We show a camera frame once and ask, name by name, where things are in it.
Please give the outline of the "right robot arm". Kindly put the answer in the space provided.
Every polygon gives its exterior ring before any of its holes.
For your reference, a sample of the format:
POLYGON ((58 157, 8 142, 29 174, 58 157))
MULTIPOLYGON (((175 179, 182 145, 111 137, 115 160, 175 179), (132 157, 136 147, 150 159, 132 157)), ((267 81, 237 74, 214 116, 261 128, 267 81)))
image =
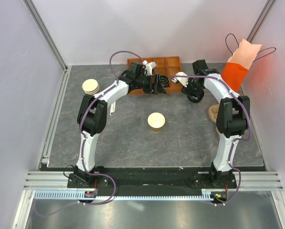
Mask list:
POLYGON ((194 77, 183 72, 177 74, 177 80, 183 85, 182 93, 189 101, 198 103, 207 89, 219 103, 215 120, 220 137, 218 151, 210 172, 203 174, 200 182, 207 182, 215 188, 226 185, 235 188, 233 158, 238 141, 250 126, 250 99, 233 91, 216 69, 208 68, 205 60, 193 62, 193 73, 194 77))

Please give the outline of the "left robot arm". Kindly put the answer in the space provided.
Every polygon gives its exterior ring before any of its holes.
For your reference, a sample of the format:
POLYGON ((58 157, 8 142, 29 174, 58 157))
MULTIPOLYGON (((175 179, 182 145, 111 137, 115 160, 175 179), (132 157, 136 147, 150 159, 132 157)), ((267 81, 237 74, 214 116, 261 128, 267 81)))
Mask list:
POLYGON ((77 123, 81 134, 79 159, 69 175, 68 187, 95 186, 95 151, 100 133, 105 129, 109 106, 133 90, 142 89, 145 94, 164 94, 166 91, 159 74, 154 72, 155 62, 131 62, 128 70, 114 83, 95 95, 82 99, 77 123))

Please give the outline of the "stack of black lids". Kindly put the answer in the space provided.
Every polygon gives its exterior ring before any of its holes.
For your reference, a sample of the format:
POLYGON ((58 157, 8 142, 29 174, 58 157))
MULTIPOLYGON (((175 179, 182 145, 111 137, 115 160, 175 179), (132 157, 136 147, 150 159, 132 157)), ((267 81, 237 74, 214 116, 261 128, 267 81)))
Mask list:
POLYGON ((200 95, 188 95, 187 98, 190 102, 192 103, 199 103, 201 102, 201 100, 204 97, 204 93, 200 94, 200 95))

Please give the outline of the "stack of paper cups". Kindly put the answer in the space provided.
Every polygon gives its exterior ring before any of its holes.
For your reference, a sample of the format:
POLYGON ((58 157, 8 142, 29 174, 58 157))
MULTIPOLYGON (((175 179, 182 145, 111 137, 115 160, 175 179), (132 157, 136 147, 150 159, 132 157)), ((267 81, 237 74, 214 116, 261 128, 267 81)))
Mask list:
POLYGON ((99 91, 99 84, 95 79, 88 79, 83 82, 82 89, 86 94, 94 95, 99 91))

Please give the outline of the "single brown paper cup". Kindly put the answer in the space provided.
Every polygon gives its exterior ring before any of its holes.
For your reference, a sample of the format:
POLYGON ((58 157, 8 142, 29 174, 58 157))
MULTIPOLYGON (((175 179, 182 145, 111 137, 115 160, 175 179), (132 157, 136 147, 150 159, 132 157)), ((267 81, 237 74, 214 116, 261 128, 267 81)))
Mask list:
POLYGON ((158 133, 165 124, 165 117, 161 113, 152 113, 148 116, 147 122, 151 131, 158 133))

